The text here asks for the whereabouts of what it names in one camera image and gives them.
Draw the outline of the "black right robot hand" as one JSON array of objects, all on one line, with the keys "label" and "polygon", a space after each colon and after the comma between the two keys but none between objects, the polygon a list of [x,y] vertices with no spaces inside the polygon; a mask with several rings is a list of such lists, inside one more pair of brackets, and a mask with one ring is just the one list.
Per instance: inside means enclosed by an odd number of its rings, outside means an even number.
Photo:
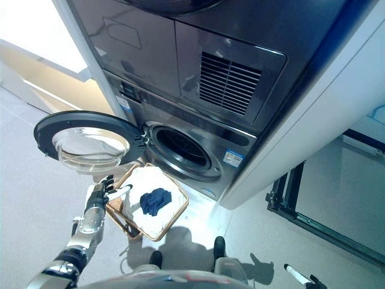
[{"label": "black right robot hand", "polygon": [[323,284],[316,276],[310,275],[309,277],[304,276],[298,270],[294,269],[289,264],[284,264],[284,269],[292,276],[294,279],[300,283],[306,289],[327,289],[327,286]]}]

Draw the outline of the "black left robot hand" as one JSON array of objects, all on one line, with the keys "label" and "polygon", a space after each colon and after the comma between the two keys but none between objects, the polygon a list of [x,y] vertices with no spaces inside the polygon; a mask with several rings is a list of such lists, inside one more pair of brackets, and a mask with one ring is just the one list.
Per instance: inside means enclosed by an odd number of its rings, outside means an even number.
[{"label": "black left robot hand", "polygon": [[89,186],[85,200],[85,211],[93,207],[105,209],[111,200],[122,197],[130,192],[132,184],[114,188],[114,175],[104,177],[99,183]]}]

